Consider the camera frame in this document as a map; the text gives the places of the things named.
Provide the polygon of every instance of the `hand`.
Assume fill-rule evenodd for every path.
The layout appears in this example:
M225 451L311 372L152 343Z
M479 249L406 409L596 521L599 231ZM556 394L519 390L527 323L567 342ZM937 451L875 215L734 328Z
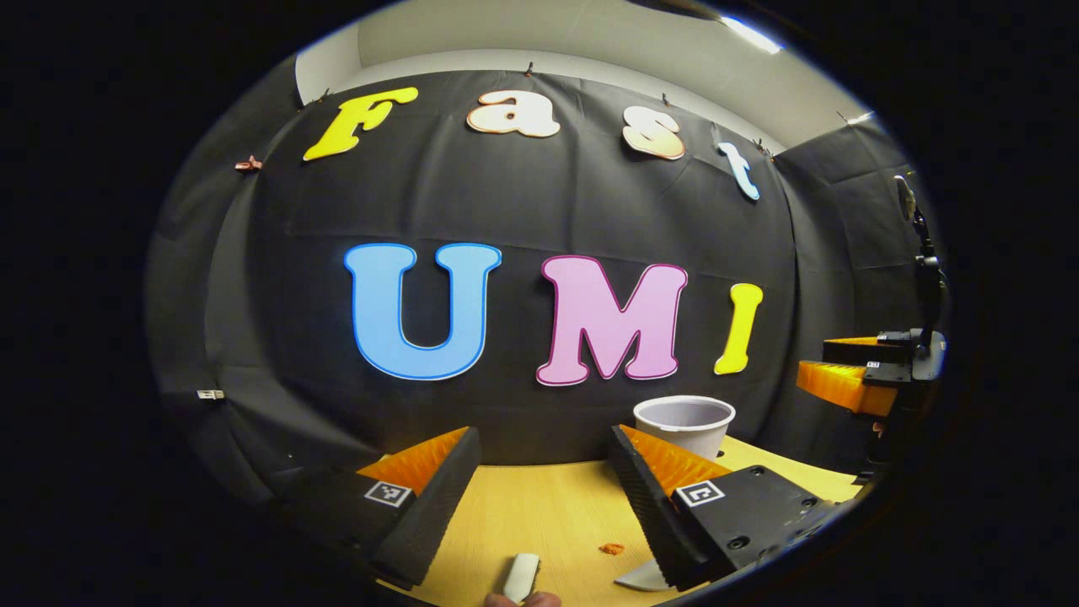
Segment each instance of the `hand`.
M517 607L517 604L501 594L489 594L483 607ZM524 607L562 607L562 599L549 592L535 592L524 599Z

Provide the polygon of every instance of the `pink letter m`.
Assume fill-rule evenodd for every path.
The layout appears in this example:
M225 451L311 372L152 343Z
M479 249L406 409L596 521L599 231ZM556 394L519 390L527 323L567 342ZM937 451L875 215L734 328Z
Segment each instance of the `pink letter m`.
M648 265L624 309L603 266L591 257L551 257L542 271L555 282L555 331L550 359L536 370L540 384L571 386L588 377L581 362L582 336L603 380L614 377L634 340L637 356L626 365L627 376L658 380L678 371L674 328L679 295L689 281L685 270Z

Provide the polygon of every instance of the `wooden table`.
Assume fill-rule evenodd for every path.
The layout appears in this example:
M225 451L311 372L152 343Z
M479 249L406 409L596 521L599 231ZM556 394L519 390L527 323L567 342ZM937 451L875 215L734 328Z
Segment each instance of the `wooden table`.
M730 470L762 465L823 499L848 500L859 489L851 484L853 475L786 459L730 437L722 450L715 461ZM607 542L626 550L601 552ZM643 607L685 594L614 583L653 556L605 461L480 466L424 583L406 594L445 607L479 607L487 593L501 591L520 552L540 555L536 590L558 594L565 607Z

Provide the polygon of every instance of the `white cup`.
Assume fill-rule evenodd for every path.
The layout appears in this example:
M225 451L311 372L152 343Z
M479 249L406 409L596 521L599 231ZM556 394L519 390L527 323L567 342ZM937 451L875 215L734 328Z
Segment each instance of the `white cup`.
M714 460L735 409L708 397L664 397L633 408L637 429Z

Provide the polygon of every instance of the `light fixture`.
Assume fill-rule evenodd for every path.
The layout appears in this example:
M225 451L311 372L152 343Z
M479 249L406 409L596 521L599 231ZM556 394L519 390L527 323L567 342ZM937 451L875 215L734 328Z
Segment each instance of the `light fixture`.
M753 45L756 46L757 49L766 51L769 55L775 55L776 53L778 53L783 49L779 44L776 44L771 40L768 40L768 38L762 35L761 32L753 30L752 28L748 27L746 24L741 23L738 19L733 19L730 17L720 17L720 22L722 22L723 25L735 30L735 33L737 33L738 36L741 36L746 40L752 42Z
M873 112L872 111L868 111L868 112L859 115L858 118L852 118L852 119L848 120L847 124L858 124L859 122L865 122L866 120L870 119L871 115L873 115Z

